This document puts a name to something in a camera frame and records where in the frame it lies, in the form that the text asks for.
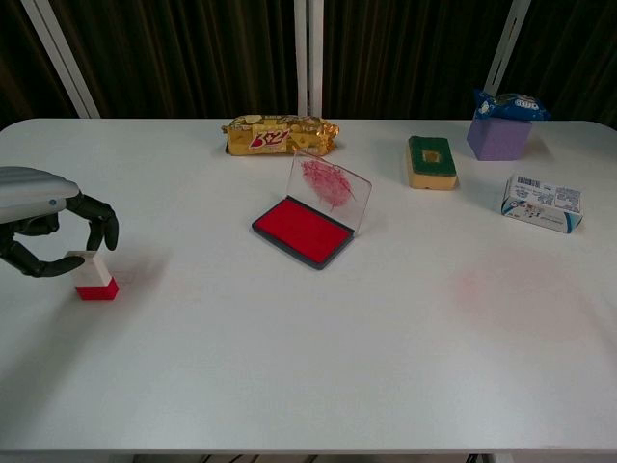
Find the red ink pad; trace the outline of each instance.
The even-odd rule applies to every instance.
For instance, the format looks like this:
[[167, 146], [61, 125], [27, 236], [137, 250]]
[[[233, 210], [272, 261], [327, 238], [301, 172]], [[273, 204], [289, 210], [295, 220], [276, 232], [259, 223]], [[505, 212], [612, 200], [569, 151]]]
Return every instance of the red ink pad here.
[[334, 164], [297, 152], [287, 197], [253, 222], [253, 230], [296, 259], [324, 268], [354, 238], [370, 183]]

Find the blue snack bag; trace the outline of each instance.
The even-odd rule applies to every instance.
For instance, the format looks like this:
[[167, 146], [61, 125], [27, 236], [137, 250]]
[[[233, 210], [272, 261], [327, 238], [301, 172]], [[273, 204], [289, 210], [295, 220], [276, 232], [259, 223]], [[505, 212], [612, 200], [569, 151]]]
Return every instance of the blue snack bag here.
[[474, 90], [477, 119], [503, 118], [517, 121], [547, 121], [550, 113], [540, 100], [520, 94], [491, 96]]

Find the transparent plastic lid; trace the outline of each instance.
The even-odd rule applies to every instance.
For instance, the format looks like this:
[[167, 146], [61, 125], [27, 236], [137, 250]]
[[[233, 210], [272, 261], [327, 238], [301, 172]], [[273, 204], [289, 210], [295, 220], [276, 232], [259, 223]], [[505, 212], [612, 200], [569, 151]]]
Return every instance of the transparent plastic lid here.
[[287, 196], [358, 232], [372, 185], [336, 164], [296, 151]]

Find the gold snack package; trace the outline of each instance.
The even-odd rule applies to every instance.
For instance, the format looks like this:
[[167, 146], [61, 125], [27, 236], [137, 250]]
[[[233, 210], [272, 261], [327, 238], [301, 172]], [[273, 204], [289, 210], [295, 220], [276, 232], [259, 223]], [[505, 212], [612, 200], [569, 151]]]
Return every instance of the gold snack package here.
[[338, 133], [338, 125], [313, 116], [240, 116], [222, 129], [228, 135], [227, 152], [236, 156], [295, 150], [323, 156], [335, 148]]

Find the dark curtain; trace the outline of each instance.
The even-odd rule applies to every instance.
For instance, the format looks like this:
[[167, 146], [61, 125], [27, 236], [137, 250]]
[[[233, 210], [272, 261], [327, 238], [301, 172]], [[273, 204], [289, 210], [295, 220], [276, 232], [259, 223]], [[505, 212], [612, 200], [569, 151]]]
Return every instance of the dark curtain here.
[[326, 0], [323, 114], [470, 119], [510, 0]]
[[52, 0], [104, 118], [297, 112], [289, 0]]
[[617, 1], [534, 0], [499, 87], [617, 128]]
[[19, 0], [0, 1], [0, 129], [75, 110]]

